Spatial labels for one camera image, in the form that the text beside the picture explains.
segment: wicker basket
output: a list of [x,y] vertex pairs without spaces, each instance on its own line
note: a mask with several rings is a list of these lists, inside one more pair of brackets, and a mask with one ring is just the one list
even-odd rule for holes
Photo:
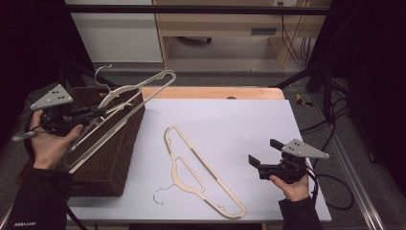
[[[138,92],[138,89],[123,93],[119,98],[109,103],[108,108],[126,102]],[[99,105],[108,91],[104,88],[75,88],[71,96],[74,98],[74,106]],[[129,111],[143,102],[140,94],[132,107],[127,106],[115,116],[104,123],[89,138],[81,143],[77,149],[68,154],[66,163],[73,164],[84,152],[92,147],[114,125],[116,125]],[[131,161],[134,142],[143,120],[145,107],[142,106],[135,114],[128,118],[114,136],[102,145],[75,173],[71,196],[121,196],[127,178],[128,168]],[[24,167],[23,172],[17,179],[21,182],[25,171],[32,163]]]

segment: hand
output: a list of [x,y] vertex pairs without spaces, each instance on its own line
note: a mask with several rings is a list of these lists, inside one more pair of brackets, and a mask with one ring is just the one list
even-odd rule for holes
[[83,125],[75,126],[65,137],[55,136],[44,133],[44,129],[39,126],[39,116],[41,114],[42,110],[34,113],[31,125],[31,128],[37,127],[34,131],[39,132],[31,139],[35,154],[34,168],[54,170],[66,153],[66,150],[68,150],[71,142],[79,138]]
[[275,175],[269,176],[269,179],[280,188],[287,199],[290,201],[299,201],[310,196],[308,192],[308,175],[304,175],[302,179],[292,184],[286,184],[283,180]]

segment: metal hanger hook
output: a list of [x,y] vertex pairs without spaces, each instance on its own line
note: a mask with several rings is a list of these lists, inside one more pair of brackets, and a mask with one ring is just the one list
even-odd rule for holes
[[95,82],[96,82],[96,84],[97,84],[97,85],[100,85],[100,86],[106,86],[109,93],[111,92],[110,87],[108,87],[107,84],[102,84],[102,83],[99,83],[99,82],[98,82],[98,73],[99,73],[99,71],[100,71],[101,69],[103,69],[103,68],[111,68],[111,66],[113,66],[113,65],[112,65],[112,64],[110,64],[110,65],[108,65],[108,66],[107,66],[107,65],[104,65],[104,66],[100,67],[98,70],[96,70],[96,73],[95,73]]

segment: white cabinet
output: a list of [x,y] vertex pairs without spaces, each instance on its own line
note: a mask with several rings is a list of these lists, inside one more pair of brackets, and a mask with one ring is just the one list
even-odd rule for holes
[[[151,5],[150,0],[65,0],[66,4]],[[93,62],[162,62],[152,13],[72,13]]]

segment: metal bracket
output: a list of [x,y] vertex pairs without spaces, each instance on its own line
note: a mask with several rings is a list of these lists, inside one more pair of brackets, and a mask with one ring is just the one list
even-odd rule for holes
[[282,147],[282,151],[298,157],[329,159],[329,155],[320,151],[305,142],[293,139]]
[[62,87],[62,85],[57,85],[55,88],[51,89],[47,94],[45,94],[38,101],[30,106],[31,110],[39,110],[42,108],[54,107],[61,104],[69,104],[74,100],[69,95],[69,93]]

